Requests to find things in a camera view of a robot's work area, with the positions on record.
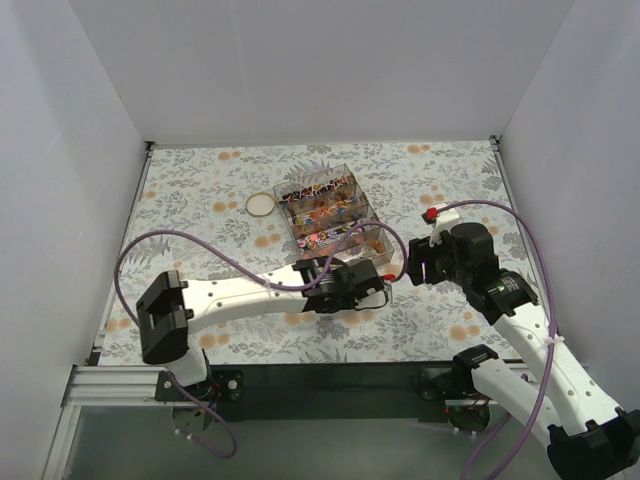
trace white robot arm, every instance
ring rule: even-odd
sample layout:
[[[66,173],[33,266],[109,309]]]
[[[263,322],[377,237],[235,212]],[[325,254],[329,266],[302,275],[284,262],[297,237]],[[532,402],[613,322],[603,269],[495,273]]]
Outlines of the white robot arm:
[[[300,260],[263,275],[265,282],[302,286],[320,275],[326,257]],[[373,262],[358,259],[332,265],[314,288],[281,291],[245,277],[183,280],[176,270],[162,273],[136,303],[142,359],[165,365],[183,386],[207,378],[209,366],[191,336],[218,323],[266,313],[335,313],[386,305],[389,276],[379,276]]]
[[[414,285],[452,281],[502,335],[538,380],[548,346],[555,344],[546,396],[532,433],[547,449],[563,479],[605,479],[636,463],[640,455],[640,411],[627,413],[580,365],[562,337],[549,336],[549,321],[537,296],[517,273],[500,269],[493,239],[478,223],[460,223],[455,210],[423,218],[433,235],[409,243],[408,273]],[[484,345],[454,358],[457,377],[468,392],[479,392],[522,424],[538,389],[523,381]]]
[[[546,396],[532,433],[547,449],[563,480],[605,479],[640,456],[640,411],[625,412],[587,374],[562,338],[549,337],[549,322],[537,296],[517,273],[499,268],[493,238],[482,224],[461,223],[455,210],[423,215],[430,237],[409,242],[407,273],[414,285],[451,281],[469,304],[520,354],[535,377],[543,377],[547,347],[555,355]],[[300,260],[268,272],[265,281],[300,286],[316,279],[326,257]],[[267,288],[244,277],[219,281],[183,280],[161,274],[136,303],[143,360],[165,365],[183,386],[207,379],[206,356],[191,334],[210,325],[275,312],[334,313],[380,308],[390,300],[388,276],[360,259],[332,265],[315,287],[301,291]],[[459,389],[481,393],[521,423],[531,415],[539,391],[523,381],[484,345],[454,357]]]

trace red cap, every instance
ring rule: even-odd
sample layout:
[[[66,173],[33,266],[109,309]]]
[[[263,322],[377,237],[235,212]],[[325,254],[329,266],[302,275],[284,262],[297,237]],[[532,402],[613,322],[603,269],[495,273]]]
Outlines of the red cap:
[[[438,216],[438,209],[436,207],[427,208],[427,221],[435,220]]]

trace white wall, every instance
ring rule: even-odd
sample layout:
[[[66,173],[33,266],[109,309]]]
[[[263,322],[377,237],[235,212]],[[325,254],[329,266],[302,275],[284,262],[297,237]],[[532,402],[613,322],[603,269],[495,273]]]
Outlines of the white wall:
[[[599,382],[640,408],[640,3],[576,0],[503,137],[559,323]]]
[[[38,478],[88,355],[142,139],[67,0],[0,2],[0,465]]]
[[[573,0],[71,0],[159,143],[486,139]]]

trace table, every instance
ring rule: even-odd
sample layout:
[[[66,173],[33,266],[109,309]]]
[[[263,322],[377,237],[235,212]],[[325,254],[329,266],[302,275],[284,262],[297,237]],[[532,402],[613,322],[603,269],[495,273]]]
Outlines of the table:
[[[261,273],[297,260],[284,218],[254,218],[246,199],[275,184],[346,163],[383,222],[406,243],[429,235],[420,214],[434,203],[487,199],[509,204],[488,141],[414,144],[295,145],[155,149],[128,240],[155,229],[177,229],[215,245]],[[484,223],[504,268],[535,278],[514,220],[491,207],[467,207],[463,220]],[[384,273],[397,273],[399,249]],[[123,268],[123,291],[134,304],[161,272],[219,280],[238,272],[181,238],[155,237],[137,246]],[[139,332],[116,300],[99,365],[141,365]],[[394,362],[451,360],[473,345],[489,345],[504,359],[517,353],[472,310],[448,282],[394,285],[393,303],[336,315],[269,314],[210,327],[198,343],[212,364]]]

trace clear plastic box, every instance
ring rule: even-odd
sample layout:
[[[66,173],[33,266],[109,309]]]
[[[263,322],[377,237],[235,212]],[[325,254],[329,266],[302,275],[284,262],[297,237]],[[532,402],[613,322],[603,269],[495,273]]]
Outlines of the clear plastic box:
[[[308,207],[310,200],[320,197],[336,188],[355,185],[356,178],[347,165],[320,170],[289,182],[280,183],[273,187],[276,200],[281,210],[286,213],[285,207],[291,206],[295,215],[312,209]]]
[[[312,253],[314,250],[322,249],[325,247],[333,248],[337,242],[339,242],[345,235],[346,232],[349,231],[354,226],[357,226],[358,223],[364,223],[367,220],[375,220],[378,221],[378,216],[373,211],[369,205],[364,205],[359,207],[357,210],[350,210],[348,217],[344,218],[343,223],[340,223],[337,226],[333,226],[328,229],[323,229],[320,231],[311,231],[308,232],[307,235],[299,235],[298,227],[294,226],[292,228],[294,239],[298,243],[298,248],[303,252]],[[358,235],[363,233],[365,230],[370,230],[374,228],[370,225],[365,225],[363,227],[359,227],[354,230],[349,236]]]
[[[302,207],[297,211],[286,207],[285,217],[296,240],[373,215],[367,196],[358,184],[327,192],[309,204],[305,200]]]
[[[335,245],[337,245],[337,242],[309,251],[299,248],[298,252],[303,259],[321,257],[330,255]],[[391,262],[393,253],[393,246],[382,228],[365,227],[362,233],[352,235],[342,243],[340,251],[335,255],[335,258],[344,262],[349,262],[356,258],[370,258],[373,264],[379,267]]]

